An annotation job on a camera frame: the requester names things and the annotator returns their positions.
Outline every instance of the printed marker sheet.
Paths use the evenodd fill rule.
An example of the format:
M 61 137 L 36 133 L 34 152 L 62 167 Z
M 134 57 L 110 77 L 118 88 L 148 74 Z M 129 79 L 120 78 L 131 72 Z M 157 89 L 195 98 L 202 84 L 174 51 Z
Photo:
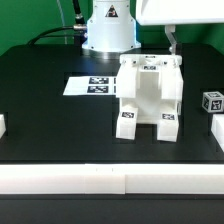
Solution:
M 63 95 L 116 95 L 116 77 L 70 77 Z

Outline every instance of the black cable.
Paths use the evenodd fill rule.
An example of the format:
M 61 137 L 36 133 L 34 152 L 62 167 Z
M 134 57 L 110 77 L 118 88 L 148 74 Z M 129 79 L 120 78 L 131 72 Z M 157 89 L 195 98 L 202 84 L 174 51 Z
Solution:
M 34 45 L 40 38 L 43 38 L 43 36 L 46 36 L 47 34 L 50 34 L 50 33 L 55 33 L 55 32 L 58 32 L 58 31 L 62 31 L 62 30 L 74 30 L 74 28 L 73 28 L 73 26 L 63 26 L 63 27 L 58 27 L 58 28 L 55 28 L 55 29 L 47 30 L 47 31 L 39 34 L 38 36 L 36 36 L 32 40 L 30 40 L 27 44 L 28 45 Z
M 73 0 L 72 2 L 73 2 L 75 14 L 80 14 L 81 9 L 80 9 L 80 6 L 79 6 L 79 1 L 78 0 Z
M 73 7 L 74 7 L 74 10 L 75 10 L 75 21 L 76 21 L 76 24 L 85 24 L 85 20 L 84 20 L 84 17 L 82 15 L 82 12 L 81 12 L 81 9 L 80 9 L 80 6 L 79 6 L 79 1 L 78 0 L 72 0 L 73 2 Z

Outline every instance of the table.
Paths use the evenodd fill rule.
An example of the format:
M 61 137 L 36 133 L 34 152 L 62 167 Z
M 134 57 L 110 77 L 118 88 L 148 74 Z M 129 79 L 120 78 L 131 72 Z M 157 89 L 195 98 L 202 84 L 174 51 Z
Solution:
M 167 54 L 167 46 L 141 53 Z M 183 44 L 184 93 L 177 143 L 156 140 L 156 126 L 138 125 L 135 141 L 115 138 L 115 96 L 63 96 L 71 76 L 116 76 L 117 60 L 81 56 L 73 45 L 16 46 L 0 57 L 0 112 L 7 132 L 0 164 L 223 164 L 201 108 L 205 91 L 224 93 L 224 56 Z M 1 195 L 2 223 L 218 223 L 222 195 Z

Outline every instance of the white block structure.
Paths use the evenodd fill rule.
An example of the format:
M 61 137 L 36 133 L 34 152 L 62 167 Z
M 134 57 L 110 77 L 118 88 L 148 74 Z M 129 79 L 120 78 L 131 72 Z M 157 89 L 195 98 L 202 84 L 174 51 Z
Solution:
M 224 104 L 224 96 L 216 91 L 216 92 L 204 92 L 202 99 L 202 107 L 208 113 L 222 112 Z
M 224 114 L 214 114 L 211 131 L 224 151 Z
M 0 138 L 6 131 L 4 115 L 0 114 Z
M 135 139 L 137 115 L 137 108 L 122 108 L 117 120 L 116 138 Z
M 120 98 L 117 138 L 130 139 L 120 132 L 125 128 L 120 116 L 125 108 L 130 111 L 132 108 L 138 110 L 136 124 L 156 124 L 158 140 L 175 142 L 183 92 L 181 56 L 123 54 L 120 63 L 116 92 Z

